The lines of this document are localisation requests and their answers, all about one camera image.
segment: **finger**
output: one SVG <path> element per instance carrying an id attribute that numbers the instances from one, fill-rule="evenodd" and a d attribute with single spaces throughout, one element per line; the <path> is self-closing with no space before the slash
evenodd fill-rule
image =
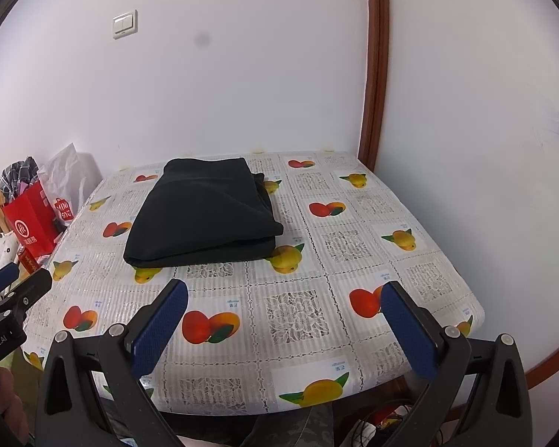
<path id="1" fill-rule="evenodd" d="M 22 401 L 18 396 L 15 396 L 10 406 L 4 412 L 4 422 L 6 422 L 8 428 L 10 428 L 12 433 L 16 436 L 19 435 L 24 417 L 25 412 L 22 410 Z"/>
<path id="2" fill-rule="evenodd" d="M 29 440 L 29 423 L 27 421 L 27 415 L 25 415 L 25 412 L 23 412 L 22 414 L 22 422 L 19 426 L 17 437 L 23 445 L 25 445 L 27 443 L 27 440 Z"/>
<path id="3" fill-rule="evenodd" d="M 6 368 L 0 367 L 0 415 L 12 403 L 15 396 L 15 378 Z"/>

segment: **light switch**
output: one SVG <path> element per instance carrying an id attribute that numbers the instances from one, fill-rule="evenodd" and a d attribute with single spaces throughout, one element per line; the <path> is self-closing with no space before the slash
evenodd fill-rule
<path id="1" fill-rule="evenodd" d="M 112 36 L 114 38 L 126 37 L 138 31 L 137 11 L 123 13 L 112 20 Z"/>

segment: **blue gripper pad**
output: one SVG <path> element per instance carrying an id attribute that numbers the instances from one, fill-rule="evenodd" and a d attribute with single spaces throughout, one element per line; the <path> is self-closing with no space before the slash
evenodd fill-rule
<path id="1" fill-rule="evenodd" d="M 14 262 L 0 269 L 0 293 L 18 279 L 18 265 Z"/>
<path id="2" fill-rule="evenodd" d="M 178 279 L 172 281 L 172 291 L 133 342 L 131 371 L 136 379 L 153 371 L 188 306 L 186 284 Z"/>
<path id="3" fill-rule="evenodd" d="M 381 311 L 414 372 L 425 380 L 432 380 L 439 368 L 437 347 L 389 283 L 381 291 Z"/>

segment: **bolt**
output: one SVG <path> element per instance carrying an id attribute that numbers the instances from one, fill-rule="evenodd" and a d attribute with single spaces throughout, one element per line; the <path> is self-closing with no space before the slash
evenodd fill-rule
<path id="1" fill-rule="evenodd" d="M 62 330 L 56 333 L 56 336 L 54 336 L 54 340 L 57 343 L 62 343 L 68 337 L 69 337 L 69 332 Z"/>
<path id="2" fill-rule="evenodd" d="M 513 345 L 513 338 L 511 336 L 509 336 L 508 334 L 502 334 L 501 335 L 501 343 L 503 343 L 504 345 L 507 345 L 507 346 L 511 346 L 511 345 Z"/>
<path id="3" fill-rule="evenodd" d="M 124 332 L 124 325 L 123 324 L 112 324 L 108 333 L 110 336 L 120 336 Z"/>
<path id="4" fill-rule="evenodd" d="M 447 326 L 445 328 L 445 334 L 450 338 L 458 338 L 461 333 L 455 326 Z"/>

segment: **white wall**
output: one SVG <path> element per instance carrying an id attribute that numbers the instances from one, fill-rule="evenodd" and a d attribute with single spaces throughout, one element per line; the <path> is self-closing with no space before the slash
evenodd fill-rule
<path id="1" fill-rule="evenodd" d="M 113 40 L 137 9 L 139 32 Z M 186 155 L 346 149 L 367 0 L 19 0 L 0 27 L 0 171 L 67 143 L 103 173 Z"/>
<path id="2" fill-rule="evenodd" d="M 376 173 L 484 307 L 525 368 L 559 347 L 559 11 L 551 0 L 391 0 Z M 532 395 L 535 445 L 559 388 Z"/>

